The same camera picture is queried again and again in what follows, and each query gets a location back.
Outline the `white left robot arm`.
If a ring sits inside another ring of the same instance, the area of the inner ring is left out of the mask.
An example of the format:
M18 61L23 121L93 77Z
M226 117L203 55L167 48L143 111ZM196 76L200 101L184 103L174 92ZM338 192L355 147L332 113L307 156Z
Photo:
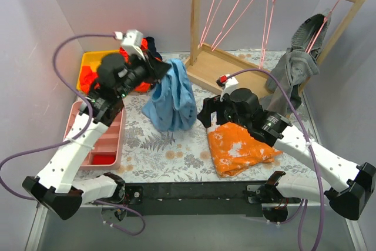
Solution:
M162 80L171 68L149 51L131 55L110 53L97 69L98 77L83 97L79 113L49 163L35 176L28 176L22 187L41 205L61 219L72 217L82 204L104 200L118 204L125 198L125 181L112 173L75 182L81 164L95 143L121 113L123 98L142 82Z

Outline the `light blue shorts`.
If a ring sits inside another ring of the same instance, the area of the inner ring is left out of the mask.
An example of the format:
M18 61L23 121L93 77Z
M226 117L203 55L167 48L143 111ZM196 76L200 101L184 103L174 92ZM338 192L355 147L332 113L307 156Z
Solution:
M197 116L192 83L182 60L170 59L167 63L171 68L152 90L142 114L159 132L189 130Z

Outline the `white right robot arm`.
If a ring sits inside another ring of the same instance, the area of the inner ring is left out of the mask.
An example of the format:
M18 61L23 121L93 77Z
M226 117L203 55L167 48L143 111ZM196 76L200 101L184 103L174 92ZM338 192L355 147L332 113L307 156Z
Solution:
M284 198L324 201L346 219L360 218L375 189L375 166L368 162L358 165L306 140L301 129L280 114L264 110L258 97L246 88L204 99L197 118L205 128L212 124L212 113L216 114L218 125L239 125L255 140L290 155L321 175L320 181L309 181L276 171L261 188L264 198L276 203Z

